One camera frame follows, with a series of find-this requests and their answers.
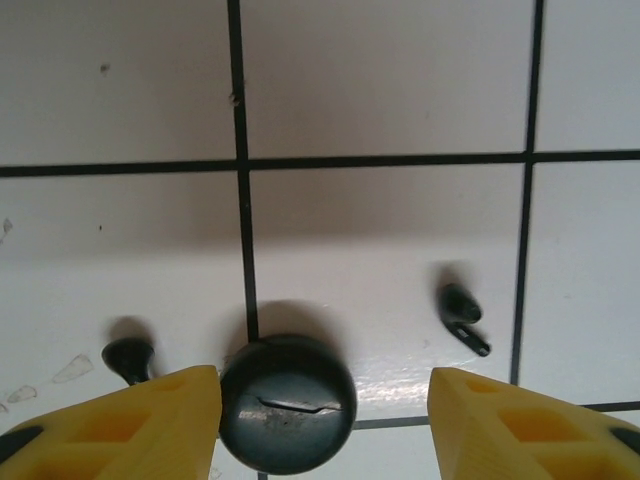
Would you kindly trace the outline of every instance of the small black object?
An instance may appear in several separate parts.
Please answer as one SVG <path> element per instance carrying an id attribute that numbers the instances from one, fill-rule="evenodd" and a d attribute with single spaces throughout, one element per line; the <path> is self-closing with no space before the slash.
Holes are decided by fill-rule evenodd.
<path id="1" fill-rule="evenodd" d="M 153 347 L 141 338 L 122 338 L 102 350 L 102 360 L 129 385 L 149 380 L 149 362 Z"/>
<path id="2" fill-rule="evenodd" d="M 438 314 L 451 334 L 481 357 L 491 353 L 491 345 L 469 327 L 482 318 L 482 309 L 471 294 L 451 283 L 438 292 Z"/>
<path id="3" fill-rule="evenodd" d="M 614 437 L 640 455 L 640 432 L 624 427 L 613 427 L 609 431 Z"/>
<path id="4" fill-rule="evenodd" d="M 342 448 L 353 428 L 357 397 L 349 371 L 307 337 L 276 335 L 247 345 L 221 386 L 220 438 L 260 472 L 312 470 Z"/>
<path id="5" fill-rule="evenodd" d="M 0 464 L 11 458 L 44 431 L 39 425 L 0 435 Z"/>

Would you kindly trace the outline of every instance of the black grout line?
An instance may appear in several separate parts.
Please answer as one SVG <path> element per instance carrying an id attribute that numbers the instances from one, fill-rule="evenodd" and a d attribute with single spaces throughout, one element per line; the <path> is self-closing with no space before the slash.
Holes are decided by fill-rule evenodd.
<path id="1" fill-rule="evenodd" d="M 234 112 L 236 131 L 246 132 L 246 112 L 240 106 Z M 237 143 L 239 152 L 247 144 Z M 533 153 L 469 153 L 434 155 L 387 155 L 369 157 L 313 157 L 248 160 L 238 155 L 236 160 L 176 160 L 169 162 L 132 162 L 77 165 L 0 166 L 0 178 L 72 177 L 94 175 L 130 175 L 197 172 L 236 172 L 239 170 L 300 170 L 361 167 L 403 167 L 429 165 L 493 165 L 531 163 L 619 162 L 640 160 L 640 150 L 595 150 Z"/>
<path id="2" fill-rule="evenodd" d="M 419 427 L 429 425 L 429 417 L 380 418 L 376 420 L 359 420 L 353 425 L 354 430 L 374 430 L 380 428 Z"/>
<path id="3" fill-rule="evenodd" d="M 527 282 L 527 253 L 529 250 L 529 230 L 531 227 L 531 196 L 533 191 L 534 149 L 536 144 L 536 124 L 538 120 L 538 92 L 540 87 L 540 62 L 542 58 L 542 35 L 544 28 L 544 0 L 536 0 L 533 17 L 533 37 L 531 45 L 531 79 L 529 81 L 529 104 L 527 114 L 527 137 L 525 166 L 522 179 L 522 205 L 520 211 L 520 236 L 518 239 L 518 267 L 516 273 L 516 299 L 513 314 L 513 340 L 511 343 L 511 371 L 509 381 L 518 385 L 520 380 L 520 358 L 522 354 L 522 333 L 524 322 L 524 302 Z"/>
<path id="4" fill-rule="evenodd" d="M 583 405 L 583 407 L 596 412 L 628 412 L 632 410 L 640 410 L 640 401 L 636 402 L 614 402 L 614 403 L 595 403 L 592 405 Z"/>
<path id="5" fill-rule="evenodd" d="M 94 165 L 33 165 L 0 167 L 0 178 L 75 177 L 149 173 L 232 172 L 235 160 L 186 160 L 171 162 L 100 163 Z"/>
<path id="6" fill-rule="evenodd" d="M 251 220 L 251 178 L 249 167 L 249 142 L 247 137 L 247 110 L 244 95 L 244 65 L 242 58 L 242 20 L 240 0 L 227 0 L 229 15 L 229 44 L 231 49 L 232 100 L 235 126 L 236 156 L 238 167 L 238 196 L 240 204 L 240 234 L 242 263 L 244 267 L 244 291 L 247 310 L 247 337 L 250 342 L 260 336 L 258 326 L 258 302 L 256 296 L 256 272 L 253 251 L 253 225 Z"/>

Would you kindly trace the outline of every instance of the white tile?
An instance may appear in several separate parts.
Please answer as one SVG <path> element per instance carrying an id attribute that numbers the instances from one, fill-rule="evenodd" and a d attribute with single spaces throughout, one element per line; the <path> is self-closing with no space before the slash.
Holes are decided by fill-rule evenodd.
<path id="1" fill-rule="evenodd" d="M 6 179 L 5 219 L 0 432 L 123 388 L 100 358 L 123 317 L 149 327 L 161 374 L 221 366 L 246 335 L 232 173 Z M 94 369 L 54 383 L 79 354 Z M 24 385 L 37 397 L 9 403 Z"/>
<path id="2" fill-rule="evenodd" d="M 236 460 L 224 446 L 220 439 L 216 442 L 213 461 L 209 472 L 209 480 L 256 480 L 255 470 L 245 467 Z"/>
<path id="3" fill-rule="evenodd" d="M 531 0 L 245 0 L 253 157 L 522 151 Z"/>
<path id="4" fill-rule="evenodd" d="M 640 163 L 538 165 L 521 384 L 577 404 L 640 399 Z"/>
<path id="5" fill-rule="evenodd" d="M 624 420 L 625 422 L 629 422 L 640 427 L 640 410 L 632 410 L 629 412 L 611 412 L 607 413 L 607 415 L 619 418 L 620 420 Z"/>
<path id="6" fill-rule="evenodd" d="M 638 2 L 546 2 L 538 150 L 640 147 Z"/>
<path id="7" fill-rule="evenodd" d="M 235 157 L 224 0 L 2 10 L 0 164 Z"/>
<path id="8" fill-rule="evenodd" d="M 506 380 L 511 354 L 520 166 L 253 173 L 260 332 L 333 343 L 364 418 L 425 415 L 436 366 Z M 453 266 L 484 308 L 480 358 L 442 326 Z"/>
<path id="9" fill-rule="evenodd" d="M 273 478 L 440 480 L 440 471 L 431 428 L 425 426 L 355 431 L 342 450 L 324 465 L 305 474 Z"/>

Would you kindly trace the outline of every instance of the black rubber piece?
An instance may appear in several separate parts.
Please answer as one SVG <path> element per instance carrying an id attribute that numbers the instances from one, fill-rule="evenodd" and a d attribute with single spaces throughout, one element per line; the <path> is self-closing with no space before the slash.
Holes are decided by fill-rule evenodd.
<path id="1" fill-rule="evenodd" d="M 613 427 L 609 431 L 614 437 L 640 455 L 640 432 L 624 427 Z"/>
<path id="2" fill-rule="evenodd" d="M 220 438 L 242 463 L 272 475 L 316 468 L 346 442 L 357 397 L 324 344 L 278 335 L 244 347 L 221 379 Z"/>
<path id="3" fill-rule="evenodd" d="M 22 450 L 34 438 L 44 432 L 44 428 L 35 425 L 21 428 L 0 436 L 0 465 Z"/>
<path id="4" fill-rule="evenodd" d="M 469 325 L 482 318 L 482 309 L 469 291 L 454 283 L 438 292 L 438 315 L 449 332 L 481 357 L 491 353 L 491 345 Z"/>
<path id="5" fill-rule="evenodd" d="M 102 350 L 102 360 L 129 385 L 149 380 L 149 362 L 153 347 L 141 338 L 122 338 Z"/>

